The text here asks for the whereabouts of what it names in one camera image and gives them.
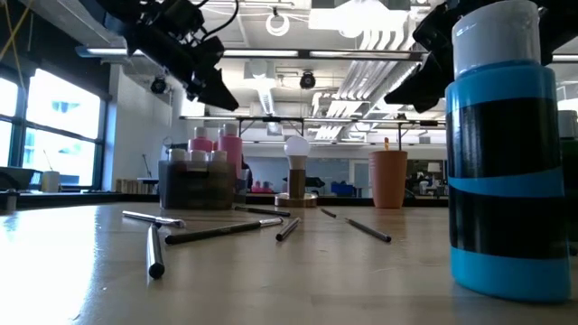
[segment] silver pen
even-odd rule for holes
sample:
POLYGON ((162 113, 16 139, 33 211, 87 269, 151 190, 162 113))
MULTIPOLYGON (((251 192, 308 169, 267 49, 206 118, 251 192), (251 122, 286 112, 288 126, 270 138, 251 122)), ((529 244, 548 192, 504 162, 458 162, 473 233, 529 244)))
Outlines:
POLYGON ((163 217, 156 217, 151 215, 145 215, 144 213, 138 213, 133 211, 123 211, 123 215, 129 218, 136 218, 139 220, 155 222, 167 227, 174 227, 174 228, 185 228, 186 223, 184 220, 181 219, 173 219, 173 218, 163 218, 163 217))

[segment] wooden table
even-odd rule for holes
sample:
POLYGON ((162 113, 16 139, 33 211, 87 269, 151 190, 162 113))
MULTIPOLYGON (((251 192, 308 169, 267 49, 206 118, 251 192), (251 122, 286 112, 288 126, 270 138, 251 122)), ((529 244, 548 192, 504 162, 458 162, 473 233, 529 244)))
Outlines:
MULTIPOLYGON (((578 302, 531 305, 478 295, 449 268, 447 209, 327 208, 388 232, 391 245, 296 209, 302 225, 166 247, 145 269, 147 224, 121 211, 158 204, 38 209, 0 217, 0 324, 577 324, 578 302)), ((174 212, 194 229, 261 217, 174 212)), ((574 299, 578 261, 573 259, 574 299)))

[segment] marker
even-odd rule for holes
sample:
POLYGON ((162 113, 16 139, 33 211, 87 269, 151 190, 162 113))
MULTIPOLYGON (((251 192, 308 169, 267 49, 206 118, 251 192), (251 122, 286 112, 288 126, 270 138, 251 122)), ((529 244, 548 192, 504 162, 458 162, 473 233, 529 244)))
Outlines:
POLYGON ((279 231, 277 236, 275 236, 275 239, 277 239, 277 241, 284 241, 297 228, 299 222, 301 222, 300 218, 296 218, 295 220, 291 221, 290 224, 279 231))
POLYGON ((148 228, 146 240, 146 267, 153 279, 160 279, 164 274, 163 251, 159 240, 158 228, 160 224, 152 224, 148 228))
POLYGON ((123 216, 129 218, 135 218, 139 220, 144 220, 148 222, 153 222, 157 224, 161 224, 163 226, 174 227, 174 228, 185 228, 187 225, 181 219, 173 219, 173 218, 163 218, 163 217, 155 217, 151 215, 145 215, 144 213, 138 213, 133 211, 123 211, 123 216))
POLYGON ((386 234, 384 234, 384 233, 382 233, 382 232, 379 232, 379 231, 377 231, 377 230, 375 230, 375 229, 372 229, 372 228, 370 228, 370 227, 368 227, 368 226, 362 225, 362 224, 360 224, 359 222, 357 222, 357 221, 355 221, 355 220, 351 220, 351 219, 349 219, 349 218, 345 218, 345 221, 346 221, 347 223, 349 223, 350 225, 352 225, 353 227, 355 227, 355 228, 357 228, 357 229, 365 232, 366 234, 370 234, 371 236, 373 236, 373 237, 375 237, 375 238, 377 238, 377 239, 383 240, 383 241, 385 241, 386 243, 389 243, 389 242, 391 241, 391 236, 390 236, 390 235, 386 235, 386 234))
POLYGON ((265 210, 265 209, 257 209, 257 208, 246 208, 246 207, 235 207, 235 210, 252 212, 252 213, 260 213, 260 214, 267 214, 267 215, 271 215, 271 216, 291 217, 291 213, 284 212, 284 211, 265 210))
POLYGON ((323 209, 323 208, 322 208, 322 212, 325 213, 326 215, 332 217, 332 218, 336 218, 336 217, 337 217, 337 215, 336 215, 335 213, 329 212, 328 210, 323 209))
POLYGON ((183 244, 188 243, 195 240, 213 238, 218 236, 225 236, 229 234, 236 234, 239 232, 244 232, 248 230, 259 229, 263 227, 271 227, 280 225, 283 223, 281 218, 272 218, 272 219, 265 219, 259 220, 256 222, 247 222, 240 225, 229 226, 229 227, 218 227, 213 229, 195 231, 188 234, 182 235, 169 235, 164 239, 164 242, 167 245, 176 245, 176 244, 183 244))

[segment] person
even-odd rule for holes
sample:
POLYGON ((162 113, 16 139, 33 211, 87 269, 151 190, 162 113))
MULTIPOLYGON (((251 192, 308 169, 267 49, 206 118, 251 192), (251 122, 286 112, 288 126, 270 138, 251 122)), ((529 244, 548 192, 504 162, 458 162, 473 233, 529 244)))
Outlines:
POLYGON ((251 171, 251 167, 249 167, 249 165, 245 162, 244 154, 241 155, 241 169, 249 170, 247 176, 247 188, 251 190, 251 188, 253 187, 253 172, 251 171))

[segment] blue and black bottle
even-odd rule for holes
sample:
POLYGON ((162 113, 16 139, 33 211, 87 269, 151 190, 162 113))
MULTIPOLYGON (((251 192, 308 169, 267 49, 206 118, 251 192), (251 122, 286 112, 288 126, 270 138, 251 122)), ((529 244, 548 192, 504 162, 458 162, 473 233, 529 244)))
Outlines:
POLYGON ((555 74, 540 65, 538 11, 487 5, 453 28, 446 89, 452 274, 500 298, 570 297, 555 74))

